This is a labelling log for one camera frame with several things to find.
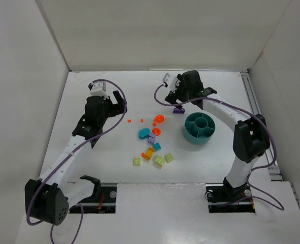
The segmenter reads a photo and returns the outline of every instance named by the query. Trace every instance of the purple block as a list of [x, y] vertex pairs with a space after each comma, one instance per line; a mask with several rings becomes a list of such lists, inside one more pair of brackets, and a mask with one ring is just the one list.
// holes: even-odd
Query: purple block
[[150, 132], [149, 137], [155, 138], [155, 134], [153, 132]]
[[155, 139], [153, 137], [149, 137], [148, 142], [153, 145], [155, 143]]
[[174, 113], [185, 113], [185, 109], [184, 108], [181, 108], [181, 109], [174, 108]]

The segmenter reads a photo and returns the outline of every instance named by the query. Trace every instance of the blue block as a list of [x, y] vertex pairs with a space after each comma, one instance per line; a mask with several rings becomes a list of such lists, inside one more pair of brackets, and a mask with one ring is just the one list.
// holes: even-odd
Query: blue block
[[153, 145], [153, 148], [154, 148], [155, 151], [159, 151], [159, 150], [161, 149], [161, 146], [160, 146], [160, 144], [157, 142], [157, 143], [155, 143], [155, 144]]
[[141, 140], [148, 138], [150, 132], [151, 132], [151, 131], [150, 131], [149, 128], [141, 129], [140, 132], [139, 132], [139, 138], [140, 138]]

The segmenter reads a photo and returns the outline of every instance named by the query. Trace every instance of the green block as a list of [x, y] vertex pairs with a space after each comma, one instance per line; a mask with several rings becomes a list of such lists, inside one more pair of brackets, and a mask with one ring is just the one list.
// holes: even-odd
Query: green block
[[140, 166], [141, 165], [141, 158], [134, 158], [134, 165]]
[[163, 164], [164, 164], [164, 158], [163, 158], [163, 157], [160, 157], [160, 156], [156, 156], [154, 162], [155, 162], [158, 166], [162, 167]]
[[164, 157], [165, 157], [165, 160], [166, 160], [168, 163], [171, 162], [171, 161], [174, 159], [174, 157], [173, 157], [171, 154], [167, 154], [167, 155], [165, 155]]

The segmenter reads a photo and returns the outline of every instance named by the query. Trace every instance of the round container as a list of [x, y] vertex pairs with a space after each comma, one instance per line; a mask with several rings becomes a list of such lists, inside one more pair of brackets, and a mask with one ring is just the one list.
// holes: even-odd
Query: round container
[[202, 145], [208, 142], [215, 131], [215, 123], [204, 113], [192, 113], [187, 117], [183, 130], [184, 137], [192, 144]]

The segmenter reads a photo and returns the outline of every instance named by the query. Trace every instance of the white wall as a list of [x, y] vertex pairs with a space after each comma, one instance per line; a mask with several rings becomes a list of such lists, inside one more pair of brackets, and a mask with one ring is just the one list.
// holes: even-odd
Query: white wall
[[251, 68], [290, 0], [38, 0], [73, 70]]
[[34, 0], [0, 0], [0, 243], [14, 243], [68, 69]]
[[291, 1], [250, 76], [300, 206], [300, 0]]

